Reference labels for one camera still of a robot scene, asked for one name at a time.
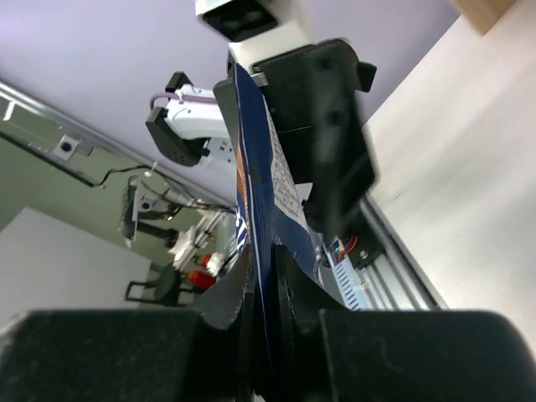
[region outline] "wooden block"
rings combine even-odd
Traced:
[[[516,0],[451,0],[473,27],[485,34]]]

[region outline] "red object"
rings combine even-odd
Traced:
[[[202,271],[194,271],[190,274],[190,282],[192,285],[203,289],[204,291],[208,290],[214,283],[216,283],[216,278],[213,278],[209,274],[205,274]]]
[[[203,268],[207,267],[207,264],[210,261],[210,258],[212,257],[212,254],[207,254],[203,259],[199,262],[199,265],[201,265]]]

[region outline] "blue package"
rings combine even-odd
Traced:
[[[238,64],[234,67],[234,82],[240,111],[236,238],[239,253],[251,243],[256,294],[270,350],[271,340],[276,338],[269,334],[270,321],[276,319],[277,310],[277,300],[270,300],[267,291],[273,276],[273,245],[285,245],[301,270],[316,283],[318,264],[296,185],[265,98]]]

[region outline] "chair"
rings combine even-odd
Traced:
[[[151,270],[159,271],[160,276],[154,281],[130,281],[126,287],[125,300],[129,302],[140,302],[149,304],[158,304],[166,307],[184,307],[186,305],[178,302],[181,293],[201,294],[204,291],[196,288],[182,288],[184,275],[175,270],[172,264],[159,266],[152,264]],[[146,299],[142,297],[130,296],[131,289],[134,286],[143,287],[144,289],[154,289],[154,298]]]

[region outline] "nutrition label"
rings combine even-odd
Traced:
[[[288,168],[288,163],[286,163],[285,154],[281,149],[277,131],[268,112],[266,102],[265,108],[270,127],[271,150],[273,154],[271,161],[271,181],[274,187],[274,204],[286,216],[307,230],[307,222],[296,191],[296,185],[294,184],[294,180],[292,180],[291,170]]]

